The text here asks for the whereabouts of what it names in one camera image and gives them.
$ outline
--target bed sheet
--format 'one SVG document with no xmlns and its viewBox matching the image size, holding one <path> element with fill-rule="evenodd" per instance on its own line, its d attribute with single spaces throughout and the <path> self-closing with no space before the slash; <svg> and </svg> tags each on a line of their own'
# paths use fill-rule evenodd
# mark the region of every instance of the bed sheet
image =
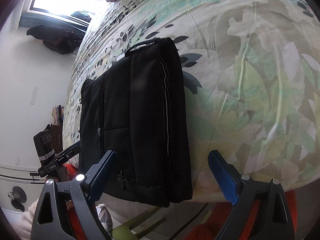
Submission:
<svg viewBox="0 0 320 240">
<path fill-rule="evenodd" d="M 320 23 L 305 0 L 119 0 L 89 25 L 72 67 L 63 144 L 79 140 L 81 86 L 147 39 L 170 37 L 185 82 L 193 201 L 223 201 L 217 149 L 285 190 L 320 178 Z M 77 165 L 78 157 L 71 160 Z"/>
</svg>

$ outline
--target black backpack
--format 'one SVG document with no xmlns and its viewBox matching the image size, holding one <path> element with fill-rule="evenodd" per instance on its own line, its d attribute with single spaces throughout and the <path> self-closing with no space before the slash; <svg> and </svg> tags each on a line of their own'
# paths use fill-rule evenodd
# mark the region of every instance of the black backpack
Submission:
<svg viewBox="0 0 320 240">
<path fill-rule="evenodd" d="M 81 100 L 81 173 L 114 150 L 105 193 L 162 207 L 192 198 L 182 67 L 170 38 L 130 48 L 84 82 Z"/>
</svg>

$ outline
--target metal screw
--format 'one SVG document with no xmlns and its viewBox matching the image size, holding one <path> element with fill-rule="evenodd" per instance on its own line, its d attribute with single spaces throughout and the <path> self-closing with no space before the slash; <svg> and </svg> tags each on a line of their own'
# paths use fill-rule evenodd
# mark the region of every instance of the metal screw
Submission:
<svg viewBox="0 0 320 240">
<path fill-rule="evenodd" d="M 82 181 L 82 180 L 84 180 L 84 178 L 85 178 L 85 176 L 83 174 L 79 174 L 76 176 L 77 181 Z"/>
<path fill-rule="evenodd" d="M 51 185 L 53 183 L 53 179 L 48 179 L 46 182 L 45 182 L 47 185 Z"/>
<path fill-rule="evenodd" d="M 273 179 L 272 182 L 273 182 L 274 184 L 276 184 L 276 185 L 279 185 L 279 184 L 280 184 L 279 179 Z"/>
<path fill-rule="evenodd" d="M 241 175 L 241 178 L 242 178 L 243 180 L 249 180 L 249 179 L 250 179 L 250 176 L 249 176 L 248 174 L 242 174 L 242 175 Z"/>
</svg>

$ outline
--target black round object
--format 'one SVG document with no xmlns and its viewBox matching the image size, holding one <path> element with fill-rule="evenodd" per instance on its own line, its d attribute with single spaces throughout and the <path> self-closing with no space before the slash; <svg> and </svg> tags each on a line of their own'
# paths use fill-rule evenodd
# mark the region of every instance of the black round object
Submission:
<svg viewBox="0 0 320 240">
<path fill-rule="evenodd" d="M 14 199 L 19 203 L 25 203 L 27 201 L 27 195 L 22 188 L 15 186 L 12 189 L 12 193 Z"/>
</svg>

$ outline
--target green plastic stool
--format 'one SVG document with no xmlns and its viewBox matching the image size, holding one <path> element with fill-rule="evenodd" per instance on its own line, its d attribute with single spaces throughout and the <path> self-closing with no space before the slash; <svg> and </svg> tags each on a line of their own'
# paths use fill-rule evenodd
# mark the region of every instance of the green plastic stool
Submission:
<svg viewBox="0 0 320 240">
<path fill-rule="evenodd" d="M 164 219 L 159 218 L 151 226 L 145 228 L 139 233 L 134 234 L 131 232 L 131 230 L 150 218 L 153 214 L 160 210 L 160 208 L 161 207 L 151 207 L 148 210 L 142 212 L 140 215 L 134 217 L 133 219 L 130 219 L 122 225 L 114 228 L 111 231 L 112 237 L 115 240 L 140 240 L 141 238 L 152 232 L 155 228 L 157 228 L 164 221 Z"/>
</svg>

